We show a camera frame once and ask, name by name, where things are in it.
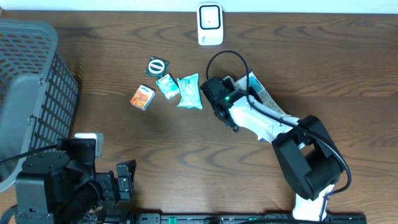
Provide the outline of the dark green round-logo packet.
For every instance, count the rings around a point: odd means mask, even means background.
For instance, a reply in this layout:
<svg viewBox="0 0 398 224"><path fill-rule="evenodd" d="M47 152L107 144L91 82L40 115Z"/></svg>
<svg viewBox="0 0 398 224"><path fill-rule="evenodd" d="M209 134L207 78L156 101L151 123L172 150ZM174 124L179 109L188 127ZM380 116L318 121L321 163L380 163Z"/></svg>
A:
<svg viewBox="0 0 398 224"><path fill-rule="evenodd" d="M145 70L146 75L157 79L162 78L166 75L169 62L157 57L151 57L149 64Z"/></svg>

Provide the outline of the orange tissue pack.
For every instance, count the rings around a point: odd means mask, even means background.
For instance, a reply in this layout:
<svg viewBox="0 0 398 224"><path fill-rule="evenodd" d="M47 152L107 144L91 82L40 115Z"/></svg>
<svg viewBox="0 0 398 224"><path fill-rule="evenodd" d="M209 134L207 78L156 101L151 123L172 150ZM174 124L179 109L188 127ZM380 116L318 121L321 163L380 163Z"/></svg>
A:
<svg viewBox="0 0 398 224"><path fill-rule="evenodd" d="M153 89L145 85L140 85L134 96L130 99L130 104L145 111L154 97L155 91Z"/></svg>

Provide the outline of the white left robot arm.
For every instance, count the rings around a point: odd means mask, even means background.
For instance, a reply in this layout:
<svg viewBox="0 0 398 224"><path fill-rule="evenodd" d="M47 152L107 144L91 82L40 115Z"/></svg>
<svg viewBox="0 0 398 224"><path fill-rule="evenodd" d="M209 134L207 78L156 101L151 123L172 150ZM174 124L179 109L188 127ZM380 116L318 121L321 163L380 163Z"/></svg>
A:
<svg viewBox="0 0 398 224"><path fill-rule="evenodd" d="M16 205L1 223L134 223L119 202L130 202L136 161L119 163L116 172L95 169L95 139L58 139L19 155L25 161L17 174Z"/></svg>

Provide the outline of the teal wet wipes pack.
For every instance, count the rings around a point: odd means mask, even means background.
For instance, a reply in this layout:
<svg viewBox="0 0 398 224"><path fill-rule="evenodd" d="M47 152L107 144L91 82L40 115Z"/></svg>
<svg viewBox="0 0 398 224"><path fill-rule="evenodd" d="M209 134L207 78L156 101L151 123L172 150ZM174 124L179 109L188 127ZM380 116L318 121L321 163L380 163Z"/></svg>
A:
<svg viewBox="0 0 398 224"><path fill-rule="evenodd" d="M199 74L195 73L182 79L177 79L181 100L178 107L203 109L198 87Z"/></svg>

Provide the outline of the small teal tissue pack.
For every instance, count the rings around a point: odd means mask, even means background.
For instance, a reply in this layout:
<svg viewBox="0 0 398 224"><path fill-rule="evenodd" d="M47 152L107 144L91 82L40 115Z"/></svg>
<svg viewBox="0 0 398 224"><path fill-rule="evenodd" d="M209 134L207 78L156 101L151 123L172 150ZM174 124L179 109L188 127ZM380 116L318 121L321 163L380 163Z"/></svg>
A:
<svg viewBox="0 0 398 224"><path fill-rule="evenodd" d="M164 94L167 100L175 97L180 93L179 87L174 81L174 79L170 76L170 74L166 74L162 78L156 81L157 86L160 88L161 92Z"/></svg>

